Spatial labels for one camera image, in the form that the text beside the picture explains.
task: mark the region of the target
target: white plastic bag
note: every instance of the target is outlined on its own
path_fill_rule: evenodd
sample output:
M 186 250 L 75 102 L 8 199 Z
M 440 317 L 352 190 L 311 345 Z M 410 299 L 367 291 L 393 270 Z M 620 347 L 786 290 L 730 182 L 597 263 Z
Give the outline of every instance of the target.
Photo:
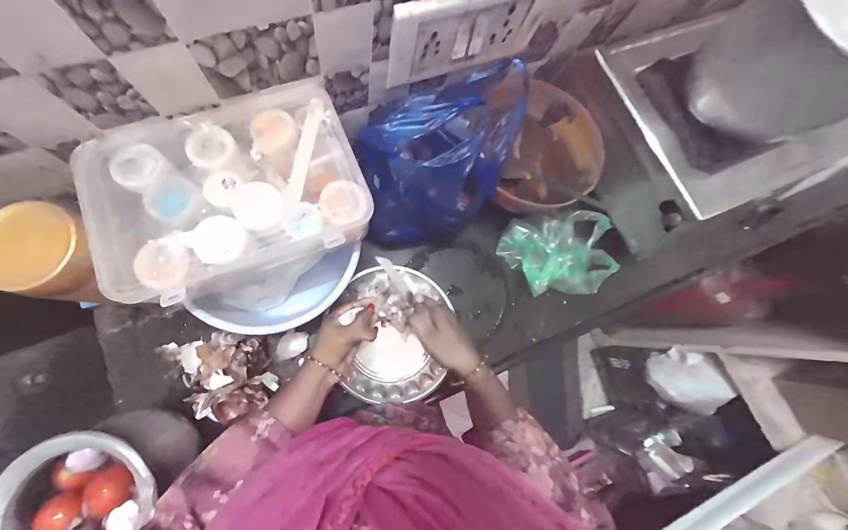
M 678 346 L 664 354 L 650 355 L 646 382 L 667 402 L 705 416 L 738 395 L 731 381 L 705 354 L 686 352 Z

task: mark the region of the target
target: blue plastic bag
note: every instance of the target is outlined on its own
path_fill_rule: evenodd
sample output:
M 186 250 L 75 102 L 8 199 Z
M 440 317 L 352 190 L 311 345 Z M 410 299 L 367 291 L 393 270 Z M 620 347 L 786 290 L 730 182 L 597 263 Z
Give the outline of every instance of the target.
M 372 116 L 355 143 L 375 203 L 371 239 L 389 245 L 447 239 L 472 222 L 496 192 L 528 94 L 524 63 L 505 59 Z

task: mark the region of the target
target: steel bowl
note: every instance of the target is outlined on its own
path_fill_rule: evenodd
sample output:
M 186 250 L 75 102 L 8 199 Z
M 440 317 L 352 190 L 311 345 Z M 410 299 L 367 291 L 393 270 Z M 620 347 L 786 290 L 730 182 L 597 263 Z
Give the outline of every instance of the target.
M 138 526 L 147 524 L 156 506 L 156 480 L 139 453 L 124 440 L 95 431 L 78 431 L 44 440 L 8 464 L 0 475 L 0 530 L 29 528 L 38 505 L 51 488 L 53 462 L 78 449 L 99 449 L 122 462 L 135 480 Z
M 429 296 L 453 311 L 451 299 L 426 275 L 395 267 L 414 294 Z M 349 283 L 336 306 L 360 298 L 372 282 L 387 278 L 382 267 L 361 271 Z M 411 403 L 427 397 L 447 377 L 447 369 L 424 351 L 418 338 L 383 326 L 374 343 L 364 343 L 355 356 L 352 374 L 340 382 L 346 392 L 366 403 Z

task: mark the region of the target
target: tomato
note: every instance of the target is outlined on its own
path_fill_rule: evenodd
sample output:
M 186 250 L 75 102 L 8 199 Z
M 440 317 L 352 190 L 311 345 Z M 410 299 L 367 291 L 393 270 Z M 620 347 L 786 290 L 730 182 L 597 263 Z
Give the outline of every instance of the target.
M 105 517 L 132 497 L 133 475 L 121 463 L 110 464 L 84 488 L 84 510 L 88 517 Z
M 72 472 L 67 469 L 64 462 L 59 462 L 54 466 L 54 472 L 51 474 L 51 482 L 55 488 L 61 491 L 70 491 L 72 489 L 82 489 L 87 486 L 87 483 L 97 476 L 97 471 L 90 472 Z
M 31 530 L 67 530 L 81 516 L 80 491 L 65 491 L 41 505 Z

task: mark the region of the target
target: bangle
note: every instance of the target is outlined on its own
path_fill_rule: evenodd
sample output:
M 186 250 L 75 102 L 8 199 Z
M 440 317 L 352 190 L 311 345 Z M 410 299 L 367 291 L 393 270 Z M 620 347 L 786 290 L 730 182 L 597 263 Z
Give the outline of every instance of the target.
M 306 360 L 311 360 L 312 362 L 318 364 L 320 367 L 324 368 L 326 371 L 328 371 L 332 375 L 335 375 L 336 377 L 338 377 L 339 381 L 342 381 L 343 379 L 345 379 L 345 377 L 343 377 L 342 374 L 339 373 L 338 371 L 336 371 L 336 369 L 334 369 L 332 366 L 329 366 L 328 364 L 326 364 L 326 363 L 324 363 L 320 360 L 317 360 L 315 357 L 313 357 L 310 354 L 306 354 Z
M 473 371 L 471 371 L 467 375 L 464 375 L 462 379 L 464 380 L 464 384 L 466 386 L 472 387 L 477 383 L 477 380 L 479 380 L 483 375 L 486 375 L 488 373 L 491 372 L 489 368 L 486 367 L 486 363 L 480 361 L 479 364 L 477 364 L 477 367 L 474 368 Z

